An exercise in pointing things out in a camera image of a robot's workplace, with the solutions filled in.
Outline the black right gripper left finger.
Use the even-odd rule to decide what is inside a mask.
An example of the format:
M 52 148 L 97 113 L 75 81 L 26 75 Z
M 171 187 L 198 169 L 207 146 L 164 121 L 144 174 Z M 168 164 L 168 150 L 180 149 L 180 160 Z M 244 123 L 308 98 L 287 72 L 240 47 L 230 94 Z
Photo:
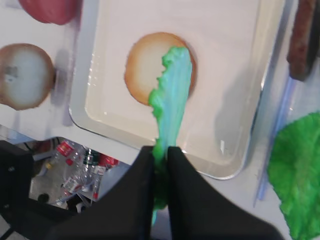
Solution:
M 148 240 L 154 205 L 152 147 L 93 206 L 53 227 L 49 240 Z

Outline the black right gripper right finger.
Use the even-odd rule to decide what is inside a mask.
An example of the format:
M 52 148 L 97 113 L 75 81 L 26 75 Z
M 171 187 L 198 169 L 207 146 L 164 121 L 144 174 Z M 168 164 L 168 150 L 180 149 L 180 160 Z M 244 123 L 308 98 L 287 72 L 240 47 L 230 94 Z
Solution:
M 168 211 L 174 240 L 282 240 L 270 223 L 213 188 L 179 147 L 167 153 Z

